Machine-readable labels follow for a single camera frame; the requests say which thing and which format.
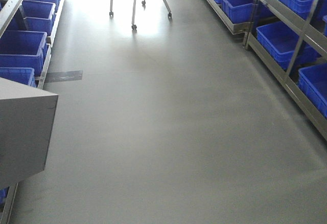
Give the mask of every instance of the metal box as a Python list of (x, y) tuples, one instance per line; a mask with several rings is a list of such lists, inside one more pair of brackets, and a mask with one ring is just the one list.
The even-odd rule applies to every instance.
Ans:
[(58, 95), (0, 78), (0, 189), (44, 170)]

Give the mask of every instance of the epoxy floor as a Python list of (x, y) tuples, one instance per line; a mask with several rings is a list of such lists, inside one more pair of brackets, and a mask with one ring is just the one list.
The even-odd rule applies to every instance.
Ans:
[(66, 0), (46, 170), (11, 224), (325, 224), (324, 140), (205, 0)]

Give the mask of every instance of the metal shelving rack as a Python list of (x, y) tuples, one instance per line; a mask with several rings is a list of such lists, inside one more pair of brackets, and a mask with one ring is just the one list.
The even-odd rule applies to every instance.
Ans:
[[(286, 71), (276, 63), (255, 37), (255, 27), (257, 22), (254, 19), (259, 7), (259, 2), (267, 6), (272, 13), (299, 35), (294, 55), (292, 56)], [(327, 140), (327, 119), (312, 104), (307, 96), (299, 89), (296, 82), (290, 77), (295, 59), (301, 50), (303, 42), (311, 45), (324, 59), (327, 59), (327, 38), (311, 25), (312, 17), (315, 13), (318, 2), (319, 0), (313, 1), (310, 14), (307, 19), (304, 20), (279, 0), (254, 0), (254, 10), (250, 26), (244, 36), (244, 46), (246, 49), (251, 47), (255, 51), (267, 68), (318, 129), (321, 135)]]
[(250, 23), (245, 22), (241, 24), (233, 24), (224, 11), (221, 9), (220, 4), (217, 4), (215, 0), (207, 0), (210, 6), (214, 9), (220, 19), (224, 22), (227, 26), (231, 34), (237, 35), (246, 32), (249, 29)]
[[(0, 11), (0, 38), (1, 38), (7, 26), (9, 25), (10, 21), (13, 19), (15, 13), (20, 9), (23, 0), (0, 0), (0, 1), (6, 2), (4, 7)], [(50, 36), (47, 37), (48, 51), (46, 53), (41, 75), (39, 77), (35, 77), (35, 80), (38, 81), (38, 86), (37, 86), (38, 89), (43, 89), (46, 74), (48, 72), (48, 68), (51, 60), (51, 47), (53, 46), (55, 36), (57, 33), (57, 28), (60, 21), (60, 16), (61, 16), (64, 1), (65, 0), (60, 1), (58, 11), (56, 13), (56, 19), (53, 25), (52, 33)], [(12, 211), (17, 187), (18, 187), (18, 183), (9, 187), (5, 206), (2, 215), (0, 216), (0, 224), (9, 223), (10, 214)]]

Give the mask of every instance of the aisle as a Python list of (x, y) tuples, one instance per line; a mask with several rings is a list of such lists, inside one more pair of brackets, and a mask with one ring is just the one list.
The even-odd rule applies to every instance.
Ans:
[(326, 223), (323, 139), (205, 0), (168, 2), (133, 34), (132, 0), (66, 0), (48, 162), (11, 224)]

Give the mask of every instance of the black floor sticker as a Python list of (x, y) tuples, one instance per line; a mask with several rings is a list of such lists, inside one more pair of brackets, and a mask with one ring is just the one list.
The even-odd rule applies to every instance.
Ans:
[(67, 82), (82, 80), (83, 71), (71, 72), (49, 72), (46, 75), (45, 82)]

